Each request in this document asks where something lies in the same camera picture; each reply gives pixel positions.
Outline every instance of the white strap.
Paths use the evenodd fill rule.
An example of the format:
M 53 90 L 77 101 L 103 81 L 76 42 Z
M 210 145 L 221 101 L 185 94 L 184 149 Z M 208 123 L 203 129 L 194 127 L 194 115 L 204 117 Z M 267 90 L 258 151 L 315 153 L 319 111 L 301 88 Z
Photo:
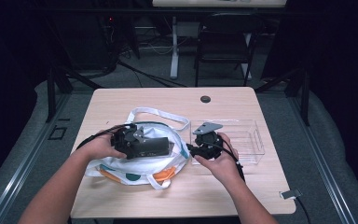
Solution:
M 136 107 L 136 108 L 134 108 L 130 112 L 126 123 L 132 123 L 134 121 L 134 119 L 135 119 L 135 115 L 138 114 L 138 113 L 154 114 L 154 115 L 158 115 L 158 116 L 160 116 L 162 118 L 165 118 L 165 119 L 171 119 L 171 120 L 174 120 L 174 121 L 184 123 L 184 126 L 182 128 L 179 128 L 179 129 L 176 129 L 176 128 L 173 128 L 173 127 L 170 126 L 170 128 L 172 128 L 172 129 L 174 129 L 176 131 L 182 131 L 182 130 L 186 129 L 188 124 L 190 123 L 190 120 L 185 118 L 185 117 L 170 114 L 170 113 L 167 113 L 165 111 L 158 110 L 158 109 L 151 108 L 151 107 Z
M 86 169 L 85 174 L 86 176 L 103 176 L 97 169 L 97 167 L 91 167 Z
M 148 175 L 147 176 L 147 180 L 150 182 L 150 185 L 154 188 L 154 189 L 166 189 L 167 187 L 170 186 L 171 184 L 171 180 L 170 179 L 167 179 L 167 180 L 164 180 L 162 182 L 162 184 L 160 185 L 156 179 L 153 177 L 153 175 Z

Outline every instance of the human hand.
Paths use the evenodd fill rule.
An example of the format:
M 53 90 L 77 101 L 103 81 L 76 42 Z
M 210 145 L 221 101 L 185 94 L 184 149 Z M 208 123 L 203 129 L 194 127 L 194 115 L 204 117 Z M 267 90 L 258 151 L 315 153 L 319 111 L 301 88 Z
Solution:
M 236 158 L 239 157 L 237 149 L 233 148 L 230 139 L 225 133 L 218 133 L 223 141 L 223 148 L 232 152 Z M 219 180 L 223 185 L 228 184 L 231 181 L 241 179 L 241 176 L 238 172 L 237 165 L 233 158 L 228 155 L 225 151 L 222 151 L 222 154 L 215 159 L 214 161 L 208 161 L 201 156 L 196 155 L 194 157 L 201 165 L 208 168 L 214 177 Z
M 79 148 L 78 150 L 83 150 L 87 152 L 90 161 L 102 159 L 105 157 L 116 157 L 120 159 L 126 158 L 127 157 L 126 154 L 115 150 L 111 146 L 110 143 L 111 137 L 112 137 L 111 133 L 102 134 L 92 139 L 86 145 Z

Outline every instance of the black clip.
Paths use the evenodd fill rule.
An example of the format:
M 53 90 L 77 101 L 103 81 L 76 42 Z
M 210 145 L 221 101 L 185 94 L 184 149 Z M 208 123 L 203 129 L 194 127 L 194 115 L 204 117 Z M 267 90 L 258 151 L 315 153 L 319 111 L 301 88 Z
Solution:
M 299 189 L 291 189 L 286 192 L 280 192 L 281 198 L 286 199 L 296 199 L 297 197 L 301 196 L 302 193 Z

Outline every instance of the black chair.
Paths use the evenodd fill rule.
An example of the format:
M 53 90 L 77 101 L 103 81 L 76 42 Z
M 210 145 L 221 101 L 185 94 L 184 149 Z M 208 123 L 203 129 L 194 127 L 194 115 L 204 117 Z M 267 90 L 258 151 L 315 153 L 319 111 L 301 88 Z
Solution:
M 194 67 L 196 87 L 199 84 L 199 68 L 202 63 L 247 63 L 243 86 L 249 76 L 255 41 L 264 30 L 264 22 L 256 15 L 240 13 L 215 13 L 205 17 L 199 28 L 198 46 Z M 246 34 L 251 35 L 249 42 Z

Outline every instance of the black wire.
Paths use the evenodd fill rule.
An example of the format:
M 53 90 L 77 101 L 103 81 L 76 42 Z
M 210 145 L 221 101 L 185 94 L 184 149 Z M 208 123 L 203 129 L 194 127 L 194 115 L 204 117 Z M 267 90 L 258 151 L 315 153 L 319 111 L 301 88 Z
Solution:
M 310 222 L 310 215 L 308 214 L 308 211 L 307 211 L 307 209 L 305 208 L 304 204 L 301 202 L 301 200 L 300 200 L 299 197 L 296 197 L 296 200 L 300 203 L 302 209 L 304 210 L 304 213 L 305 213 L 305 216 L 307 217 L 308 223 L 311 224 L 311 222 Z
M 152 43 L 158 43 L 159 41 L 164 41 L 164 42 L 167 42 L 167 43 L 171 43 L 170 41 L 166 40 L 166 37 L 161 36 L 161 35 L 156 35 L 156 36 L 153 36 L 153 37 L 151 37 L 149 39 L 138 41 L 138 44 L 142 44 L 142 43 L 152 44 Z
M 141 88 L 143 88 L 144 86 L 142 86 L 142 82 L 141 82 L 141 79 L 139 79 L 138 74 L 135 71 L 132 71 L 132 72 L 133 72 L 133 74 L 135 74 L 136 78 L 138 79 L 138 82 L 139 82 L 139 85 L 141 86 Z
M 103 135 L 103 134 L 112 133 L 113 130 L 115 130 L 115 129 L 120 129 L 120 128 L 124 128 L 124 127 L 126 127 L 126 126 L 135 126 L 135 124 L 132 124 L 132 123 L 130 123 L 130 124 L 119 124 L 119 125 L 113 126 L 113 127 L 110 128 L 110 129 L 106 129 L 106 130 L 104 130 L 104 131 L 102 131 L 102 132 L 100 132 L 100 133 L 96 133 L 96 134 L 94 134 L 94 135 L 92 135 L 92 136 L 86 138 L 85 140 L 83 140 L 83 142 L 81 142 L 81 143 L 77 146 L 76 149 L 79 149 L 79 148 L 83 147 L 84 145 L 86 145 L 88 142 L 92 141 L 92 140 L 95 139 L 96 137 L 99 137 L 99 136 L 101 136 L 101 135 Z
M 163 85 L 165 87 L 173 87 L 173 86 L 168 85 L 168 84 L 164 83 L 163 81 L 168 82 L 168 83 L 172 83 L 172 84 L 180 86 L 180 87 L 187 87 L 186 85 L 183 85 L 181 83 L 170 81 L 170 80 L 167 80 L 167 79 L 162 78 L 162 77 L 156 77 L 156 76 L 153 76 L 153 75 L 149 75 L 149 74 L 147 74 L 147 73 L 145 73 L 143 71 L 140 71 L 140 70 L 138 70 L 138 69 L 136 69 L 136 68 L 134 68 L 134 67 L 132 67 L 132 66 L 130 66 L 130 65 L 124 63 L 124 62 L 122 62 L 121 60 L 118 60 L 117 64 L 120 64 L 121 66 L 126 67 L 126 68 L 128 68 L 128 69 L 130 69 L 130 70 L 132 70 L 134 72 L 137 72 L 137 73 L 139 73 L 141 75 L 144 75 L 144 76 L 146 76 L 146 77 L 148 77 L 148 78 L 160 83 L 161 85 Z
M 235 157 L 231 146 L 228 144 L 228 142 L 226 142 L 224 139 L 222 139 L 224 143 L 226 143 L 228 145 L 228 148 L 230 151 L 228 151 L 227 149 L 220 147 L 216 144 L 212 144 L 212 143 L 207 143 L 207 142 L 201 142 L 202 144 L 208 145 L 208 146 L 213 146 L 213 147 L 218 147 L 220 149 L 222 149 L 223 151 L 225 151 L 234 161 L 235 161 L 235 165 L 237 166 L 237 170 L 238 173 L 240 174 L 240 177 L 242 178 L 243 181 L 245 181 L 245 175 L 243 174 L 243 170 L 242 170 L 242 165 L 240 164 L 240 161 Z

